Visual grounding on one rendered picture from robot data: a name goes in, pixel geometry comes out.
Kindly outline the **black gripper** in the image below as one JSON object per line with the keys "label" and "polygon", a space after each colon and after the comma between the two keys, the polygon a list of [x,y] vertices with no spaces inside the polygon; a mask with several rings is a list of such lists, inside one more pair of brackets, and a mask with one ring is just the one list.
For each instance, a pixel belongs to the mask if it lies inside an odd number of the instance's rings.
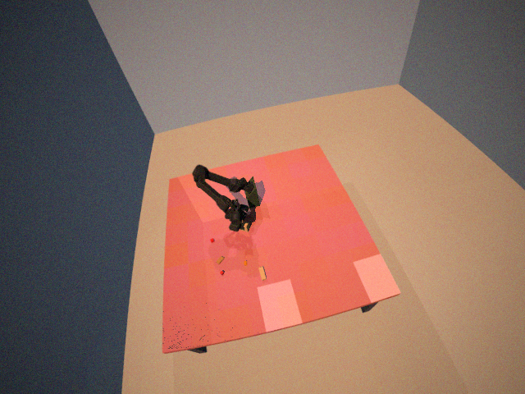
{"label": "black gripper", "polygon": [[[249,210],[249,206],[248,205],[244,205],[244,204],[241,204],[240,205],[241,207],[241,221],[244,221],[245,217],[246,217],[246,214],[244,211],[248,212]],[[238,232],[239,229],[241,228],[242,226],[242,223],[240,225],[233,225],[233,224],[230,224],[230,226],[228,227],[230,231],[236,231]]]}

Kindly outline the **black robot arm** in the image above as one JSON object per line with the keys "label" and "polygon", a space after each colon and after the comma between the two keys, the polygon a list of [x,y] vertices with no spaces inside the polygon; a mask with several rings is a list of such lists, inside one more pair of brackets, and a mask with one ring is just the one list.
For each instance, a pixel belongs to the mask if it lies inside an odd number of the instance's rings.
{"label": "black robot arm", "polygon": [[[192,176],[196,183],[196,186],[208,194],[215,202],[217,207],[225,214],[225,219],[229,219],[231,224],[241,224],[241,207],[238,199],[231,199],[225,195],[220,195],[210,186],[205,179],[214,181],[221,185],[227,186],[229,191],[240,192],[241,190],[247,191],[249,194],[253,190],[253,182],[247,182],[245,178],[241,179],[229,179],[214,172],[210,172],[206,167],[198,165],[192,172]],[[229,208],[231,207],[231,208]]]}

